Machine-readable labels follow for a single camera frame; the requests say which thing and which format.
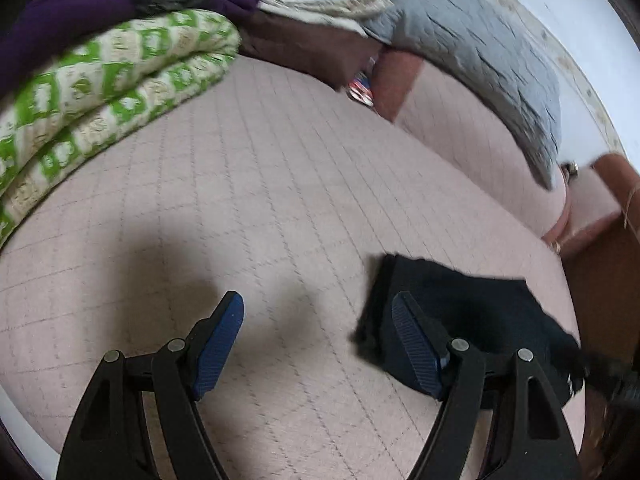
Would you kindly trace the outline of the maroon cloth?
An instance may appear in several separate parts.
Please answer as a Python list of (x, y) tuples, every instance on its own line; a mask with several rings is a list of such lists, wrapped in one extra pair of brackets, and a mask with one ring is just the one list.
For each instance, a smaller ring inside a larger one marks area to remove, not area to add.
[(239, 31), (242, 55), (313, 76), (334, 90), (346, 87), (382, 49), (358, 32), (264, 11), (256, 11)]

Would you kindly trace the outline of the black pants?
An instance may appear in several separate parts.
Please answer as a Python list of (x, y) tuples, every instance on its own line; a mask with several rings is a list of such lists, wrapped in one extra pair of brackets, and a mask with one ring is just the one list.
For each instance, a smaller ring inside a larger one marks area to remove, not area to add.
[(561, 404), (582, 388), (585, 365), (574, 336), (559, 326), (529, 290), (526, 281), (463, 274), (425, 259), (386, 254), (378, 264), (352, 341), (363, 359), (412, 390), (442, 400), (450, 375), (428, 379), (411, 363), (392, 319), (392, 302), (410, 295), (449, 336), (488, 354), (533, 352)]

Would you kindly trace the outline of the grey quilted pillow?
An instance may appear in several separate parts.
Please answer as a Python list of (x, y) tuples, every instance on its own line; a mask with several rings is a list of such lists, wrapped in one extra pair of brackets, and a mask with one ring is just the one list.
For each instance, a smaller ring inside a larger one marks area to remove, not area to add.
[(536, 182), (552, 190), (562, 140), (559, 81), (521, 27), (487, 0), (390, 2), (362, 28), (474, 92), (512, 133)]

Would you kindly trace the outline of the small dark object on bolster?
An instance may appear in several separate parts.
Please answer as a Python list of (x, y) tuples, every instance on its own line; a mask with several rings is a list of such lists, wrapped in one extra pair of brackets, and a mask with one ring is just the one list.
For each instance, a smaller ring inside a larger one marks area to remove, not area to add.
[(560, 169), (566, 182), (570, 182), (570, 180), (576, 178), (579, 174), (579, 165), (574, 160), (562, 162)]

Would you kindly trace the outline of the pink bolster with red ends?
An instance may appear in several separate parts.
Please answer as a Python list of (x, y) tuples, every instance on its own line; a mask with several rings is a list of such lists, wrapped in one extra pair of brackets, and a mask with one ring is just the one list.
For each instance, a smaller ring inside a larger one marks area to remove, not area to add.
[(555, 188), (534, 179), (504, 123), (456, 78), (415, 54), (386, 48), (371, 76), (380, 116), (420, 140), (548, 244), (570, 216), (561, 171)]

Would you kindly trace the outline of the purple cloth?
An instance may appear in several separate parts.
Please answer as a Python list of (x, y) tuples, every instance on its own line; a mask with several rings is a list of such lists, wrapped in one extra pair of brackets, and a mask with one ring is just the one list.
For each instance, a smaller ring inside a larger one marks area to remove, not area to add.
[[(217, 12), (236, 24), (252, 15), (258, 2), (206, 0), (194, 8)], [(30, 0), (1, 33), (1, 99), (81, 38), (142, 16), (132, 0)]]

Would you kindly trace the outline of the beige patterned cloth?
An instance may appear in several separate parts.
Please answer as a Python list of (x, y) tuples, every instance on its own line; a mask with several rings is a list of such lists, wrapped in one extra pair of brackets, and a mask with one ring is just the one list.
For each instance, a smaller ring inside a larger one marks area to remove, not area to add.
[(307, 24), (330, 26), (367, 36), (360, 23), (393, 6), (392, 0), (260, 0), (258, 9)]

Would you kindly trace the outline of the pink quilted mattress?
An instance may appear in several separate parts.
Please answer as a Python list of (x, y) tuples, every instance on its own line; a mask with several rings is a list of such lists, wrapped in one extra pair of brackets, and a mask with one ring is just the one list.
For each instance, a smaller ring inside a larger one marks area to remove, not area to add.
[(1, 254), (1, 383), (60, 448), (107, 351), (153, 352), (239, 292), (200, 413), (233, 479), (402, 479), (437, 403), (349, 337), (384, 252), (524, 278), (569, 333), (557, 255), (420, 141), (250, 58), (85, 162)]

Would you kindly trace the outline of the colourful small packet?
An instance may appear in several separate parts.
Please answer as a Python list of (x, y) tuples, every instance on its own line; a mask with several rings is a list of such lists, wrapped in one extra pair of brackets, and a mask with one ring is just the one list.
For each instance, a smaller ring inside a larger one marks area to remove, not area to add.
[(349, 99), (369, 108), (374, 107), (371, 77), (377, 60), (376, 56), (369, 58), (367, 65), (352, 77), (346, 89)]

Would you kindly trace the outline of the pink red cushion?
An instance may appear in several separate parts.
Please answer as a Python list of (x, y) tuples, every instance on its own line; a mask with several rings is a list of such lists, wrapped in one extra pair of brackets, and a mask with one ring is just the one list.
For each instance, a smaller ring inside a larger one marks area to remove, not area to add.
[(639, 174), (621, 154), (600, 156), (568, 182), (570, 210), (556, 244), (563, 259), (578, 255), (622, 222), (639, 240)]

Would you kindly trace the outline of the brown wooden bed frame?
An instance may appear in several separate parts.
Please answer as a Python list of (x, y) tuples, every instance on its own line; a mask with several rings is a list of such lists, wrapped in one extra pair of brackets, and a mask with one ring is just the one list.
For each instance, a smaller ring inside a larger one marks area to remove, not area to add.
[(579, 461), (585, 479), (639, 477), (639, 243), (616, 219), (564, 261), (582, 352), (586, 429)]

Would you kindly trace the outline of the green white patterned blanket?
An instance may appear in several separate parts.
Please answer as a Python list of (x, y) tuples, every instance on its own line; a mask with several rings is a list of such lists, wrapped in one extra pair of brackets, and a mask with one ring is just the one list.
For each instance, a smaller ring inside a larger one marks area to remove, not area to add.
[(1, 109), (1, 236), (86, 160), (216, 84), (241, 38), (182, 10), (119, 24), (54, 58)]

